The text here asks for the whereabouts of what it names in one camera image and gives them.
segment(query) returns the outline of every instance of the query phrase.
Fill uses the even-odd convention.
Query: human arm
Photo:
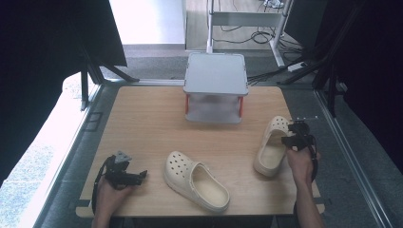
[[[134,186],[117,190],[102,176],[98,183],[97,205],[92,228],[109,227],[110,217],[133,190]]]
[[[297,187],[297,215],[302,228],[325,227],[312,193],[312,173],[314,166],[308,147],[300,151],[286,149],[288,163]]]

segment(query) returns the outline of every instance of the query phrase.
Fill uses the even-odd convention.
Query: human hand
[[[92,227],[108,227],[110,217],[134,189],[135,186],[127,186],[117,190],[102,176],[98,182],[97,205]]]
[[[311,152],[309,148],[305,147],[299,151],[296,151],[288,147],[285,149],[285,154],[288,159],[288,164],[293,171],[293,178],[296,182],[296,185],[311,185],[314,165],[312,163]]]

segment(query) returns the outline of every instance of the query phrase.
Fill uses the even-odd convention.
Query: white clog
[[[165,163],[165,182],[173,190],[209,211],[220,213],[228,208],[229,193],[202,163],[191,161],[173,151]]]
[[[291,136],[288,130],[289,122],[280,116],[276,116],[267,125],[259,152],[255,157],[255,169],[267,177],[274,177],[285,156],[285,146],[281,143],[281,137]]]

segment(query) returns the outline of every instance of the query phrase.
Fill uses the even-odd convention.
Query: cream clog
[[[281,116],[276,116],[267,125],[259,152],[255,157],[255,169],[267,177],[274,177],[285,156],[285,146],[281,137],[291,136],[288,130],[289,122]]]
[[[173,190],[209,211],[220,213],[228,208],[229,193],[202,163],[191,161],[173,151],[165,163],[165,182]]]

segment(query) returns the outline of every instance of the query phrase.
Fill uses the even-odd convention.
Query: wooden table
[[[229,191],[231,199],[223,215],[292,214],[296,187],[284,159],[270,179],[255,171],[264,129],[273,117],[290,119],[278,87],[250,87],[244,98],[239,124],[192,123],[184,117],[181,86],[122,87],[106,124],[80,200],[90,200],[95,177],[104,160],[121,150],[133,160],[128,173],[148,170],[138,187],[116,212],[121,217],[204,216],[212,213],[174,192],[163,180],[163,167],[171,151],[183,152],[193,161],[207,164]],[[314,197],[319,198],[313,184]],[[324,211],[324,205],[318,205]],[[77,207],[82,218],[93,216],[90,206]]]

